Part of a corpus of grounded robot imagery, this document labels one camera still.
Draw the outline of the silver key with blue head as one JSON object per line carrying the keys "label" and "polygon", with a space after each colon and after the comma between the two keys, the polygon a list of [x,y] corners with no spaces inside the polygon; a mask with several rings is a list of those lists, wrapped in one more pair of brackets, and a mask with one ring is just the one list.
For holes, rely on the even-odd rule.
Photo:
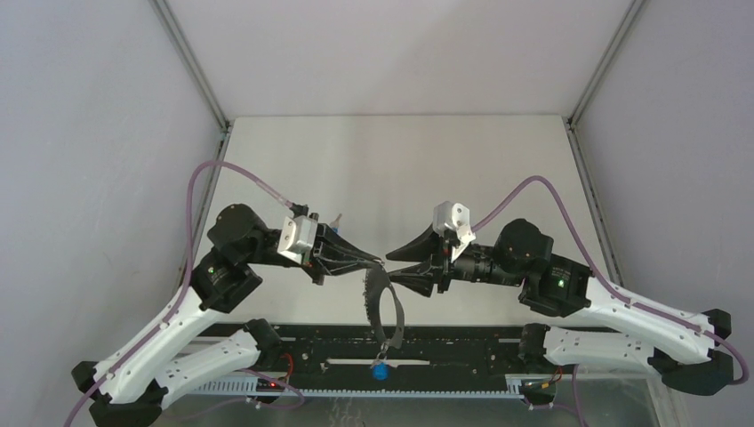
{"label": "silver key with blue head", "polygon": [[337,229],[338,229],[338,228],[340,227],[341,218],[342,218],[342,214],[341,214],[341,213],[339,213],[339,214],[338,214],[338,215],[336,216],[336,218],[335,218],[335,219],[334,219],[334,220],[333,220],[333,221],[331,222],[331,227],[332,227],[332,228],[333,228],[334,230],[337,230]]}

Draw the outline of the blue key tag with key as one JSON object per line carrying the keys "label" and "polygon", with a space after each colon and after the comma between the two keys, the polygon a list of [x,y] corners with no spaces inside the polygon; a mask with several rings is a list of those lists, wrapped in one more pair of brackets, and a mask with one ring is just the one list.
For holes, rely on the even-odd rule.
{"label": "blue key tag with key", "polygon": [[389,377],[389,366],[386,363],[387,352],[387,349],[380,350],[370,365],[372,377],[376,381],[385,381]]}

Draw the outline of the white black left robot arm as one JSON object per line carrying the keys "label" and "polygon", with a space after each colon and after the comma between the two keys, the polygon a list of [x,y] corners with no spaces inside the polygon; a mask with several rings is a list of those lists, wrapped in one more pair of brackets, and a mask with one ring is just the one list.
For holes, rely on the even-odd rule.
{"label": "white black left robot arm", "polygon": [[254,264],[300,269],[313,283],[381,264],[327,224],[297,206],[296,217],[270,228],[248,205],[224,208],[207,237],[211,250],[188,284],[131,341],[100,362],[82,361],[72,371],[92,404],[98,426],[150,426],[177,399],[231,372],[270,370],[282,356],[282,340],[265,319],[252,319],[225,340],[182,357],[180,352],[223,320],[263,282]]}

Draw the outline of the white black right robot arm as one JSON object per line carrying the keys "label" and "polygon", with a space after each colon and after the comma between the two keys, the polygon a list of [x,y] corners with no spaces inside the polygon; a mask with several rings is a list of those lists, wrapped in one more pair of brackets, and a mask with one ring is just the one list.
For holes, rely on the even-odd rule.
{"label": "white black right robot arm", "polygon": [[463,246],[450,230],[425,230],[388,253],[403,268],[395,283],[417,294],[445,292],[453,281],[511,286],[519,301],[548,318],[594,322],[597,331],[527,324],[517,347],[522,368],[598,365],[658,375],[673,390],[711,396],[734,381],[734,360],[718,347],[731,321],[723,310],[679,314],[603,284],[588,266],[554,254],[553,240],[524,219],[509,222],[492,246]]}

